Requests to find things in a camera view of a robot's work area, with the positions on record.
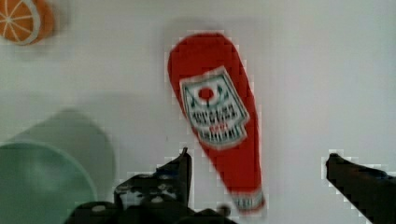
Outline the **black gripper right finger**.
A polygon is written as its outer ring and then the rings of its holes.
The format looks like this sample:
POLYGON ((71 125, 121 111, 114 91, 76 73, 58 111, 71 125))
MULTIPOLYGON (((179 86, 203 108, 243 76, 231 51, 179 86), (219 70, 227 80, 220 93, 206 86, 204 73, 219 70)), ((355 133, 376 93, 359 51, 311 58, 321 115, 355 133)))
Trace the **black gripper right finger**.
POLYGON ((395 224, 395 177, 332 153, 326 178, 373 224, 395 224))

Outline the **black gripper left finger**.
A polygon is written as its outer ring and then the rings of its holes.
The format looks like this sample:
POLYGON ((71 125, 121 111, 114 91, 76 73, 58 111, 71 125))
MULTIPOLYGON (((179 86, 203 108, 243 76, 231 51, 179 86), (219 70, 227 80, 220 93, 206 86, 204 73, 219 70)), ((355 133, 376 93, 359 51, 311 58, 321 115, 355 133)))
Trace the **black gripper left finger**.
POLYGON ((189 208, 191 156, 180 155, 149 175, 135 175, 114 189, 114 201, 79 205, 64 224, 237 224, 230 208, 189 208))

